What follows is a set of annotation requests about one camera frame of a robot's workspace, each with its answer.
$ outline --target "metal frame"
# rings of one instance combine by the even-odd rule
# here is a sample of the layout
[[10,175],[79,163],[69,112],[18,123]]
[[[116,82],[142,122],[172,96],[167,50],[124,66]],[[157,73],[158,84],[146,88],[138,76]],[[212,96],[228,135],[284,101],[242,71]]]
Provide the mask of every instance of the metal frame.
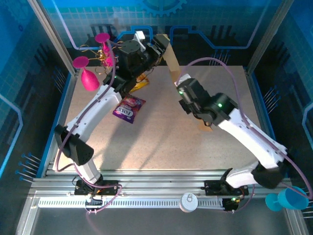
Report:
[[[45,10],[41,4],[38,4],[36,0],[28,0],[31,7],[35,11],[35,14],[39,18],[45,31],[47,32],[50,40],[56,47],[61,59],[65,63],[69,72],[75,76],[75,69],[72,66],[71,58],[54,29],[51,21],[48,19]],[[263,39],[257,48],[255,54],[252,57],[248,66],[248,74],[251,74],[259,60],[261,59],[264,51],[266,50],[269,42],[274,36],[274,33],[278,29],[281,21],[285,17],[288,9],[290,8],[293,0],[284,0],[276,12],[271,21]],[[59,122],[65,121],[65,115],[68,110],[68,106],[71,101],[71,97],[75,87],[75,79],[67,91],[65,102],[62,107],[61,116]],[[84,200],[82,197],[73,196],[74,186],[72,179],[76,175],[73,171],[66,171],[61,174],[55,173],[49,166],[49,158],[53,159],[57,151],[57,144],[52,141],[48,152],[48,161],[45,163],[47,169],[45,178],[34,179],[29,194],[24,205],[24,209],[18,224],[16,234],[28,235],[31,234],[33,225],[35,224],[36,216],[38,215],[38,208],[40,207],[56,207],[61,204],[62,201],[74,201]],[[118,180],[123,185],[123,191],[121,196],[117,200],[135,201],[144,200],[151,201],[154,199],[168,202],[174,200],[175,202],[184,193],[190,192],[195,194],[203,204],[210,200],[218,200],[217,196],[205,196],[204,190],[200,187],[203,186],[204,180],[219,180],[223,175],[223,170],[148,170],[148,171],[102,171],[102,175],[108,180]],[[284,180],[285,183],[290,184],[289,179]],[[279,185],[274,190],[269,190],[256,185],[255,196],[256,198],[265,198],[268,193],[278,193],[284,187]],[[67,208],[77,207],[76,203],[66,204]],[[303,216],[299,211],[286,210],[286,219],[289,221],[293,234],[305,235],[309,234],[304,223]]]

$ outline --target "yellow wrapper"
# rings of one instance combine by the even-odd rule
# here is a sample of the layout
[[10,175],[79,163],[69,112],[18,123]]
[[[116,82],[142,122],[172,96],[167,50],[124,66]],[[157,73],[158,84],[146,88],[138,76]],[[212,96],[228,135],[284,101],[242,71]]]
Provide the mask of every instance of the yellow wrapper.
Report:
[[131,89],[130,93],[135,92],[148,84],[149,84],[149,80],[147,76],[142,74],[137,78],[137,84],[134,88]]

